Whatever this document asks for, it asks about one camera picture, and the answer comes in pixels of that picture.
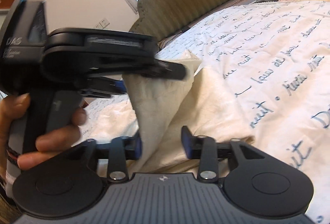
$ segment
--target electrical outlet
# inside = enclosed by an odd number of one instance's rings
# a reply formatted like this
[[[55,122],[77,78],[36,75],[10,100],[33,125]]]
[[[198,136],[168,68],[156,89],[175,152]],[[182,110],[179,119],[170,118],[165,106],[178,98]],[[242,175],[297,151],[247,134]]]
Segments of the electrical outlet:
[[[98,23],[94,28],[95,29],[103,29],[104,27],[100,23]]]
[[[108,21],[108,19],[104,18],[102,21],[100,21],[101,26],[104,28],[106,28],[108,25],[110,25],[110,22]]]

